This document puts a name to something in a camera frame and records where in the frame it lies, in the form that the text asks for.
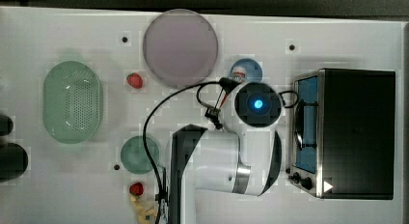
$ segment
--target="teal container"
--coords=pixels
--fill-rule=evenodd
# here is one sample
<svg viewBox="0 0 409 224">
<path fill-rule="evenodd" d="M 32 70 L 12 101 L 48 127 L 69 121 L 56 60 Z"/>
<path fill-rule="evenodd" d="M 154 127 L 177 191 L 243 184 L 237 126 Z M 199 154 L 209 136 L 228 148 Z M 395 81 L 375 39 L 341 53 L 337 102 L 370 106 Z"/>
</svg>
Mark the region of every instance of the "teal container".
<svg viewBox="0 0 409 224">
<path fill-rule="evenodd" d="M 101 83 L 90 68 L 73 61 L 57 65 L 43 84 L 45 129 L 63 144 L 87 140 L 102 120 L 102 98 Z"/>
<path fill-rule="evenodd" d="M 155 141 L 147 137 L 148 149 L 155 164 L 159 160 L 159 148 Z M 142 135 L 130 138 L 121 150 L 121 161 L 127 171 L 133 174 L 146 174 L 152 170 L 150 160 L 145 152 Z"/>
</svg>

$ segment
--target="pink plate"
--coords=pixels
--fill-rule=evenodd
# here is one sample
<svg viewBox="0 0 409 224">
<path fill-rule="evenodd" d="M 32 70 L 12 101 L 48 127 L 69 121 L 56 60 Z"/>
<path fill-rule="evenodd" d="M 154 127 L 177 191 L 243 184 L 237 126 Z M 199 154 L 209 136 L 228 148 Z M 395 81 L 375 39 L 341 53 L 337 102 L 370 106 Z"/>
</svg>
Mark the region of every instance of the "pink plate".
<svg viewBox="0 0 409 224">
<path fill-rule="evenodd" d="M 198 83 L 213 70 L 218 41 L 201 15 L 170 10 L 157 17 L 144 36 L 144 57 L 164 84 L 185 87 Z"/>
</svg>

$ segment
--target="blue indicator light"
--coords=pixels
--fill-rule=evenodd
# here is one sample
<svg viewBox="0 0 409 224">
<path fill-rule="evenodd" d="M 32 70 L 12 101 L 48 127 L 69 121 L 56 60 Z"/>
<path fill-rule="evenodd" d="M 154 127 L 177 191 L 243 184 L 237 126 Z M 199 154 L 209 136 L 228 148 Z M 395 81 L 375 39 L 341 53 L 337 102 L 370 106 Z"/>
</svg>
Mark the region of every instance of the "blue indicator light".
<svg viewBox="0 0 409 224">
<path fill-rule="evenodd" d="M 261 100 L 256 100 L 255 101 L 255 108 L 256 109 L 262 108 L 262 101 Z"/>
</svg>

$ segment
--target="oven knob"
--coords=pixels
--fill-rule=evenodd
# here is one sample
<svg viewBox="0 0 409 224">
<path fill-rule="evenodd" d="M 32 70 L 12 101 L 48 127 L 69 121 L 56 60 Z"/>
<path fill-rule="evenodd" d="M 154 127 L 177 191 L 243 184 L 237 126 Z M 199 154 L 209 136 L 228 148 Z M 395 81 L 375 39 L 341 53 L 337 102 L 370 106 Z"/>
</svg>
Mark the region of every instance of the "oven knob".
<svg viewBox="0 0 409 224">
<path fill-rule="evenodd" d="M 294 173 L 292 176 L 288 176 L 288 178 L 292 180 L 294 183 L 299 183 L 301 179 L 298 173 Z"/>
<path fill-rule="evenodd" d="M 306 177 L 305 179 L 301 179 L 301 185 L 305 187 L 307 190 L 310 190 L 313 188 L 313 182 L 311 181 L 311 178 Z"/>
</svg>

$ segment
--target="black cable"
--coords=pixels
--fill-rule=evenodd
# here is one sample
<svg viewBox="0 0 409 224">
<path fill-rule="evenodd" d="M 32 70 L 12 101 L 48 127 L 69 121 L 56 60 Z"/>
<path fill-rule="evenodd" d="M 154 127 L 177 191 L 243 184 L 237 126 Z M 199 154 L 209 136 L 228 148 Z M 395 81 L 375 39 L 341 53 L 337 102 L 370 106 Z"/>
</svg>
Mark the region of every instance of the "black cable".
<svg viewBox="0 0 409 224">
<path fill-rule="evenodd" d="M 283 98 L 283 94 L 295 94 L 296 95 L 295 102 L 292 105 L 287 105 L 286 101 Z M 295 91 L 283 91 L 283 92 L 280 92 L 279 95 L 280 95 L 281 99 L 283 100 L 283 107 L 284 108 L 293 108 L 299 102 L 298 93 L 296 93 Z"/>
<path fill-rule="evenodd" d="M 223 91 L 224 91 L 223 89 L 222 89 L 222 91 L 220 91 L 219 98 L 217 98 L 216 105 L 214 106 L 214 108 L 217 108 L 217 104 L 219 104 L 219 100 L 220 100 L 220 97 L 223 94 Z"/>
<path fill-rule="evenodd" d="M 202 85 L 202 86 L 198 89 L 198 91 L 196 92 L 196 100 L 197 100 L 198 103 L 200 103 L 202 106 L 204 106 L 204 107 L 206 107 L 206 108 L 213 109 L 214 107 L 213 107 L 212 105 L 209 105 L 209 104 L 207 104 L 207 103 L 205 103 L 205 102 L 203 102 L 203 101 L 201 100 L 201 90 L 202 90 L 206 85 L 211 85 L 211 84 L 217 84 L 217 85 L 219 85 L 220 83 L 219 83 L 218 81 L 212 81 L 212 82 L 209 83 L 209 84 Z"/>
<path fill-rule="evenodd" d="M 147 127 L 148 127 L 148 123 L 150 122 L 150 118 L 153 116 L 153 114 L 156 112 L 157 109 L 159 109 L 159 107 L 165 103 L 165 101 L 169 100 L 171 97 L 178 95 L 184 91 L 187 91 L 189 89 L 195 88 L 195 87 L 204 87 L 206 85 L 210 85 L 210 84 L 219 84 L 219 82 L 217 81 L 209 81 L 209 82 L 204 82 L 204 83 L 199 83 L 193 86 L 188 86 L 186 88 L 183 88 L 179 91 L 174 92 L 173 94 L 170 94 L 169 96 L 167 96 L 166 98 L 164 98 L 162 101 L 159 102 L 159 104 L 157 104 L 155 106 L 155 108 L 153 108 L 153 110 L 150 112 L 150 114 L 147 117 L 147 120 L 145 121 L 144 124 L 144 130 L 142 133 L 142 139 L 144 141 L 144 148 L 145 148 L 145 152 L 147 153 L 148 159 L 150 160 L 150 164 L 152 165 L 153 171 L 154 171 L 154 175 L 156 176 L 156 180 L 157 180 L 157 185 L 159 187 L 159 196 L 158 196 L 158 204 L 159 204 L 159 208 L 158 208 L 158 212 L 157 212 L 157 216 L 156 216 L 156 220 L 155 223 L 158 224 L 159 223 L 159 219 L 160 219 L 160 206 L 161 206 L 161 202 L 162 202 L 162 196 L 166 193 L 166 188 L 162 187 L 162 181 L 160 180 L 159 177 L 159 171 L 157 170 L 156 164 L 153 161 L 153 158 L 150 154 L 150 150 L 148 149 L 148 143 L 147 143 Z"/>
</svg>

